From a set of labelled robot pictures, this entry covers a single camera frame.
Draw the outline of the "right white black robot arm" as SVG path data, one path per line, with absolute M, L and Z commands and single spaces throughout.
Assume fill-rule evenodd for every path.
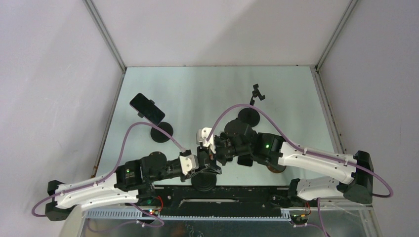
M 202 145 L 219 162 L 238 157 L 247 166 L 255 161 L 278 171 L 293 166 L 321 173 L 320 178 L 291 180 L 287 199 L 293 206 L 329 197 L 343 197 L 360 204 L 373 201 L 374 168 L 367 152 L 345 155 L 302 149 L 283 136 L 258 133 L 238 119 L 227 123 L 218 136 L 212 134 L 211 128 L 204 128 L 199 135 Z

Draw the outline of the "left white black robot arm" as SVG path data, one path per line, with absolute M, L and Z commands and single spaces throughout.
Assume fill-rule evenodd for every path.
M 153 152 L 128 161 L 103 177 L 75 184 L 50 181 L 47 192 L 53 198 L 45 205 L 45 215 L 50 221 L 63 221 L 76 206 L 85 211 L 122 203 L 152 205 L 157 197 L 156 181 L 178 177 L 184 182 L 200 173 L 222 173 L 216 159 L 205 150 L 198 155 L 187 150 L 174 160 L 167 160 L 161 152 Z

